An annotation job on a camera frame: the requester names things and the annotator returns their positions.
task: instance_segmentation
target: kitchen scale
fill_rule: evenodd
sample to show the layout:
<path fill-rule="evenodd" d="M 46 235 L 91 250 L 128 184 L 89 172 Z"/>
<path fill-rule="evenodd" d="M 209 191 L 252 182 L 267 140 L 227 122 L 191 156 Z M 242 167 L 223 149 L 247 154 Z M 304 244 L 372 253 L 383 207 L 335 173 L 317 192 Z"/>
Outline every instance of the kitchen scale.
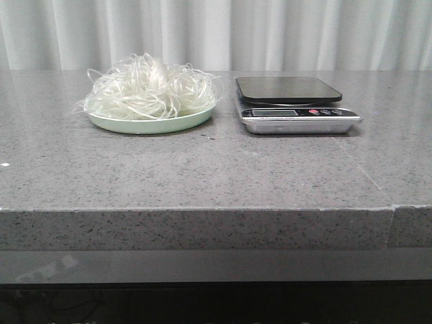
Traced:
<path fill-rule="evenodd" d="M 311 77 L 236 78 L 236 107 L 255 134 L 340 134 L 362 118 L 339 108 L 342 94 Z"/>

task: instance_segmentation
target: countertop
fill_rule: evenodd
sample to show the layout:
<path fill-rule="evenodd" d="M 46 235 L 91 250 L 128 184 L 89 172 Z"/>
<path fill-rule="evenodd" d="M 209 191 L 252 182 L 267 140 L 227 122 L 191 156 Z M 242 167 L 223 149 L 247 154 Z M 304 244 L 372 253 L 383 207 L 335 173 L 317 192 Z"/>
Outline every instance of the countertop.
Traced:
<path fill-rule="evenodd" d="M 0 71 L 0 250 L 379 250 L 432 246 L 432 72 L 218 72 L 210 120 L 94 126 L 85 71 Z M 364 120 L 254 135 L 237 76 L 314 76 Z"/>

